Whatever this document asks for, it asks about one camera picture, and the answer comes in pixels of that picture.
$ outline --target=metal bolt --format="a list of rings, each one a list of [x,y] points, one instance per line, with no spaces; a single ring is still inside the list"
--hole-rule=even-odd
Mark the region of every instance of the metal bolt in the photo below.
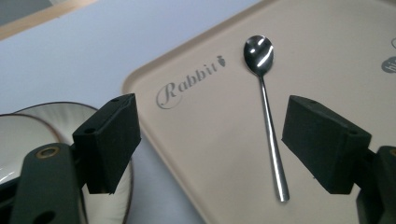
[[[39,150],[35,154],[35,156],[39,159],[46,159],[46,158],[56,155],[58,152],[59,152],[58,147],[46,147],[46,148]]]
[[[390,154],[396,157],[396,148],[391,149]]]

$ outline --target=metal spoon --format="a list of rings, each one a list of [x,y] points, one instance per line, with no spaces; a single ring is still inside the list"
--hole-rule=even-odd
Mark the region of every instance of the metal spoon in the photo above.
[[[289,200],[288,183],[283,171],[282,160],[280,159],[277,147],[274,124],[271,118],[270,106],[264,85],[264,75],[271,68],[274,59],[274,47],[271,41],[262,35],[254,35],[245,44],[244,56],[247,67],[257,75],[262,85],[262,103],[265,114],[265,124],[267,129],[268,145],[271,149],[271,163],[276,182],[278,199],[281,202]]]

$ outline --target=beige tray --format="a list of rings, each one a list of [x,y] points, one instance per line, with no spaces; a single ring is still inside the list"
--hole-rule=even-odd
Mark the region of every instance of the beige tray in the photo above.
[[[358,223],[359,188],[330,195],[280,139],[294,94],[371,133],[372,150],[396,146],[396,73],[381,67],[396,56],[395,21],[390,1],[263,1],[134,71],[122,92],[136,94],[143,132],[207,223]],[[243,62],[252,35],[275,46],[265,82],[288,203],[276,199],[259,81]]]
[[[59,18],[63,14],[85,7],[95,1],[96,0],[67,0],[56,5],[52,3],[55,6],[44,8],[31,15],[0,26],[0,40],[33,28],[46,21]]]

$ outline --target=spoon bowl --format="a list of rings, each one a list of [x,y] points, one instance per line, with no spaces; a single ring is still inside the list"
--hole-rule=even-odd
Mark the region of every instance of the spoon bowl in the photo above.
[[[276,141],[274,124],[271,110],[265,90],[264,75],[270,70],[274,60],[274,46],[271,41],[263,35],[254,35],[245,44],[244,57],[247,67],[260,80],[262,85],[262,105],[267,130],[268,146],[270,148],[271,164],[276,185],[276,195],[281,202],[287,202],[290,198],[288,183],[283,171],[282,160]]]
[[[274,46],[265,36],[254,35],[245,44],[244,56],[250,71],[263,77],[273,64]]]

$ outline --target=table surface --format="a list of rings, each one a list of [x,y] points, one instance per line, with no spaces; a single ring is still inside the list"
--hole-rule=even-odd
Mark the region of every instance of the table surface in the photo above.
[[[259,0],[98,0],[0,41],[0,114],[71,101],[100,107],[135,69]],[[128,223],[202,223],[143,136]]]

